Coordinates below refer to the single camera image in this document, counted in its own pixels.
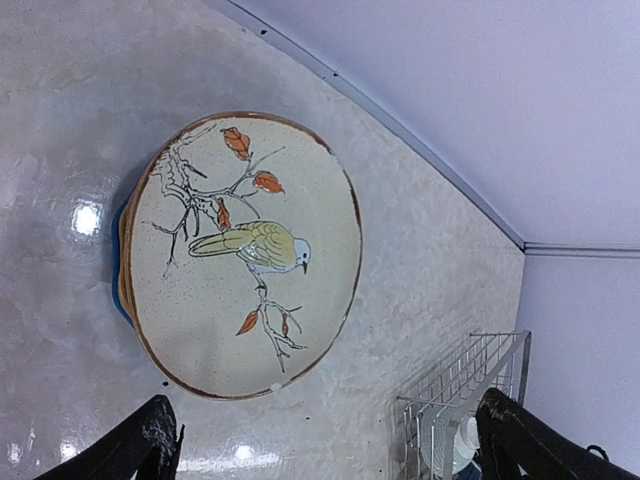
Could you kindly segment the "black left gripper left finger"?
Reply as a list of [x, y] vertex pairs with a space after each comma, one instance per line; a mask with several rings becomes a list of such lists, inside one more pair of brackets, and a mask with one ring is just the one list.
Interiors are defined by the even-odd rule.
[[169, 398], [156, 395], [89, 448], [39, 476], [46, 479], [174, 479], [184, 428]]

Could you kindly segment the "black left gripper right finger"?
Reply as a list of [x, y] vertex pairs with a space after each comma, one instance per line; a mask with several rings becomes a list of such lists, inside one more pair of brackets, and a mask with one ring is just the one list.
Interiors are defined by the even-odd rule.
[[484, 479], [635, 479], [637, 476], [564, 438], [496, 388], [475, 414]]

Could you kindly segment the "pale green ribbed bowl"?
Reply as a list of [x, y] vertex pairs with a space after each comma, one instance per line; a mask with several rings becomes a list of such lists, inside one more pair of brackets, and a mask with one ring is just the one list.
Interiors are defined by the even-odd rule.
[[451, 406], [429, 406], [419, 424], [422, 461], [438, 479], [444, 479], [448, 470], [452, 475], [464, 470], [480, 449], [476, 418], [471, 413], [459, 417]]

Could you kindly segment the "cream bird pattern plate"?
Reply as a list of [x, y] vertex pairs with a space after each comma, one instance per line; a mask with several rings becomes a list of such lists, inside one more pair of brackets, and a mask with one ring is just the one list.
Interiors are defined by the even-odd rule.
[[127, 207], [130, 313], [175, 385], [245, 400], [309, 373], [336, 343], [362, 264], [353, 184], [292, 120], [225, 112], [174, 134]]

